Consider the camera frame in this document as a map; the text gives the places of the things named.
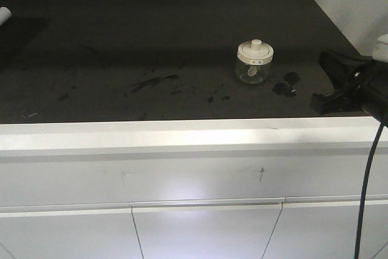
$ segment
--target power cord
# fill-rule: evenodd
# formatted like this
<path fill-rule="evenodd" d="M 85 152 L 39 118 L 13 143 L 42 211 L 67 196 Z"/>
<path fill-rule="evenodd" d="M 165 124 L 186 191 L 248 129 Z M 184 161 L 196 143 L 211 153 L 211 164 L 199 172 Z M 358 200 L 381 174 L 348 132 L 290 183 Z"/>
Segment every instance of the power cord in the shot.
<path fill-rule="evenodd" d="M 372 161 L 376 152 L 378 141 L 380 140 L 381 133 L 383 132 L 384 125 L 387 121 L 388 121 L 388 110 L 385 112 L 381 120 L 380 126 L 378 127 L 375 140 L 373 141 L 372 147 L 370 148 L 368 160 L 365 167 L 363 188 L 361 190 L 360 209 L 358 211 L 358 224 L 357 224 L 357 233 L 356 233 L 356 244 L 354 248 L 354 259 L 358 259 L 358 256 L 360 255 L 361 231 L 363 229 L 365 197 L 366 197 L 366 190 L 368 187 L 370 168 L 372 167 Z"/>

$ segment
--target smudge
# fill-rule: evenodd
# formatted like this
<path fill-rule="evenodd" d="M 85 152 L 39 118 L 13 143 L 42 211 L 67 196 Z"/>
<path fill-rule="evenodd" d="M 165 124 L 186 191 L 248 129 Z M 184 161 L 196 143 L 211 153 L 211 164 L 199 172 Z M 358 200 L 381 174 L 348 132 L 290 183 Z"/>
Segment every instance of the smudge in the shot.
<path fill-rule="evenodd" d="M 170 94 L 178 94 L 178 93 L 182 93 L 182 90 L 176 90 L 176 91 L 171 91 Z"/>
<path fill-rule="evenodd" d="M 66 100 L 67 98 L 69 98 L 68 92 L 58 97 L 58 101 L 63 101 L 63 100 Z"/>
<path fill-rule="evenodd" d="M 181 65 L 179 65 L 179 69 L 182 69 L 185 65 L 186 65 L 186 60 L 183 61 L 183 62 L 181 63 Z"/>
<path fill-rule="evenodd" d="M 148 113 L 144 112 L 139 118 L 138 121 L 144 121 L 147 118 Z"/>
<path fill-rule="evenodd" d="M 141 89 L 147 87 L 147 86 L 156 86 L 160 82 L 162 82 L 165 79 L 171 79 L 171 80 L 178 80 L 179 76 L 178 75 L 169 75 L 166 77 L 156 77 L 152 79 L 148 79 L 139 83 L 132 84 L 131 86 L 135 86 L 135 88 L 132 90 L 133 93 L 140 91 Z"/>
<path fill-rule="evenodd" d="M 101 56 L 101 54 L 96 49 L 89 47 L 88 45 L 79 45 L 79 46 L 94 53 L 97 56 L 97 58 L 99 59 L 99 62 L 101 64 L 101 68 L 103 68 L 104 70 L 106 69 L 106 64 L 105 64 L 104 58 Z"/>
<path fill-rule="evenodd" d="M 294 86 L 296 83 L 298 83 L 301 80 L 299 75 L 296 74 L 295 72 L 289 72 L 285 74 L 283 79 L 291 86 Z"/>
<path fill-rule="evenodd" d="M 294 97 L 296 96 L 296 93 L 292 86 L 289 86 L 288 84 L 284 82 L 280 82 L 275 84 L 272 89 L 273 92 L 275 92 L 277 95 L 284 95 L 286 97 Z"/>

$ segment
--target glass jar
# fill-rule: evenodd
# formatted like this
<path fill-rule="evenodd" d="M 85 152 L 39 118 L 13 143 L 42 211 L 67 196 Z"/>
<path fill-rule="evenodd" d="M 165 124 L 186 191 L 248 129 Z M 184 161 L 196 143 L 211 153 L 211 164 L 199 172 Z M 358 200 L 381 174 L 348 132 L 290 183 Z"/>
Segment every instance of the glass jar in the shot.
<path fill-rule="evenodd" d="M 263 83 L 270 74 L 272 58 L 272 47 L 259 39 L 242 43 L 237 53 L 237 78 L 248 84 Z"/>

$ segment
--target jar lid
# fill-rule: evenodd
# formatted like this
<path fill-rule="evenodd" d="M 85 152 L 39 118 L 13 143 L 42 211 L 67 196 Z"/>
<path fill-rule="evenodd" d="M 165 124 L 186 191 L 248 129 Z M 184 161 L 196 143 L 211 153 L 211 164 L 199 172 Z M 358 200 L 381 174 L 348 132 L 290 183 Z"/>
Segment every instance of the jar lid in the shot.
<path fill-rule="evenodd" d="M 237 57 L 250 65 L 264 65 L 272 61 L 273 49 L 259 39 L 247 41 L 238 46 Z"/>

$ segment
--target black device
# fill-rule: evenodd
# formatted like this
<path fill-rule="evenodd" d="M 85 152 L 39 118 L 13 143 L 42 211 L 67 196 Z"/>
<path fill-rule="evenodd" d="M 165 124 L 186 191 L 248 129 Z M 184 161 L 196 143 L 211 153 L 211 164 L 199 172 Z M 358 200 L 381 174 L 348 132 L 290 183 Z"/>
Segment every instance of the black device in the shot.
<path fill-rule="evenodd" d="M 314 110 L 320 115 L 363 110 L 380 121 L 361 190 L 354 251 L 354 259 L 358 259 L 370 168 L 383 128 L 388 126 L 388 63 L 368 56 L 346 56 L 331 50 L 323 51 L 318 62 L 330 78 L 334 91 L 325 95 L 313 94 L 311 106 Z"/>

